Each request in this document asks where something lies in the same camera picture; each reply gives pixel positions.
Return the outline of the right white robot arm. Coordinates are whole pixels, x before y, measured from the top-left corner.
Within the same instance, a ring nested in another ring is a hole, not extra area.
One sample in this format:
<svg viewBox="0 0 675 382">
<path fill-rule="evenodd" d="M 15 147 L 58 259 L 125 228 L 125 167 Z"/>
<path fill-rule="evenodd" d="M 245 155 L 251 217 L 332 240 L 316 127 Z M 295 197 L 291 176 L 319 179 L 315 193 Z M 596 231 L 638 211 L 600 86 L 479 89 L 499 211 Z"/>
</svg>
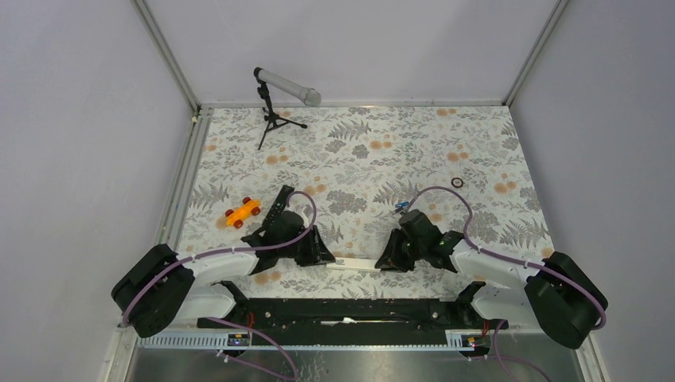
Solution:
<svg viewBox="0 0 675 382">
<path fill-rule="evenodd" d="M 451 303 L 461 324 L 487 321 L 541 329 L 556 343 L 578 349 L 606 317 L 607 298 L 562 252 L 538 262 L 491 255 L 460 232 L 441 232 L 414 209 L 405 213 L 376 262 L 381 271 L 407 272 L 416 261 L 476 277 Z"/>
</svg>

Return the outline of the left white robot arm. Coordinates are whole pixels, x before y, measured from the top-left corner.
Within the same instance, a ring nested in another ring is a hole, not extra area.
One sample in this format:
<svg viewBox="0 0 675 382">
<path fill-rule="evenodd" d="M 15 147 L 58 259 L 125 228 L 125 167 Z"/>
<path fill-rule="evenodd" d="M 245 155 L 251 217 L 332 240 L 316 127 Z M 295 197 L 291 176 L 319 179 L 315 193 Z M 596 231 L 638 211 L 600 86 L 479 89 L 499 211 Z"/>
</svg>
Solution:
<svg viewBox="0 0 675 382">
<path fill-rule="evenodd" d="M 306 228 L 304 219 L 291 211 L 281 212 L 242 241 L 242 248 L 197 255 L 181 255 L 167 244 L 152 247 L 111 290 L 123 323 L 141 338 L 207 317 L 236 327 L 246 319 L 247 307 L 225 282 L 266 271 L 280 259 L 293 259 L 300 267 L 335 260 L 318 227 Z"/>
</svg>

